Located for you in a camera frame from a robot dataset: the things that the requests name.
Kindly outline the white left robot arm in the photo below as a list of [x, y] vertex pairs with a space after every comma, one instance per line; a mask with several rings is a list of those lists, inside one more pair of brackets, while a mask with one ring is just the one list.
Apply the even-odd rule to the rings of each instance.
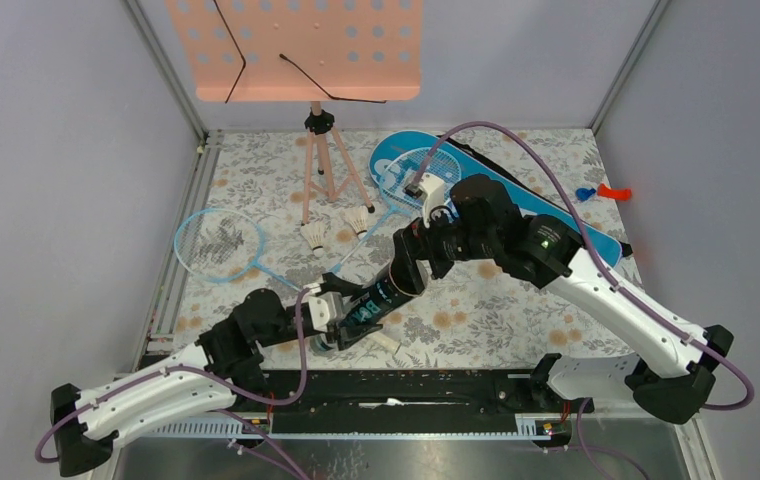
[[109, 384], [51, 393], [51, 428], [35, 457], [57, 464], [61, 477], [91, 472], [114, 451], [159, 427], [200, 413], [287, 406], [299, 401], [308, 380], [308, 354], [299, 354], [295, 389], [272, 393], [260, 349], [320, 336], [322, 348], [344, 350], [380, 330], [391, 289], [381, 277], [358, 285], [326, 273], [286, 306], [270, 289], [251, 291], [230, 315], [163, 360]]

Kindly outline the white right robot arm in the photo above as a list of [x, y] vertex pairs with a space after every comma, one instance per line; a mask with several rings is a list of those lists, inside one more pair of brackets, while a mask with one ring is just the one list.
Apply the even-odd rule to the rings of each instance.
[[455, 264], [491, 260], [510, 277], [557, 295], [585, 311], [632, 350], [612, 358], [552, 353], [536, 365], [531, 402], [553, 412], [567, 400], [632, 401], [653, 417], [684, 424], [707, 407], [715, 369], [732, 333], [678, 317], [603, 264], [589, 243], [562, 220], [525, 215], [504, 185], [483, 174], [455, 184], [457, 212], [428, 209], [393, 235], [392, 284], [418, 297], [429, 278]]

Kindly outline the black shuttlecock tube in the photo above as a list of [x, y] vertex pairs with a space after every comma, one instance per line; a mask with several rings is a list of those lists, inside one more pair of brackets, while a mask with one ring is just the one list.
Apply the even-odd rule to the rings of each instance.
[[[371, 280], [375, 281], [372, 289], [361, 301], [345, 300], [346, 316], [342, 322], [347, 324], [374, 324], [379, 323], [388, 315], [399, 310], [402, 306], [418, 298], [423, 292], [401, 292], [394, 284], [389, 275], [391, 262], [384, 266], [381, 271]], [[339, 351], [336, 345], [323, 345], [316, 336], [311, 340], [311, 348], [319, 355]], [[382, 330], [368, 335], [362, 340], [380, 346], [391, 354], [396, 354], [400, 349], [400, 342], [384, 334]]]

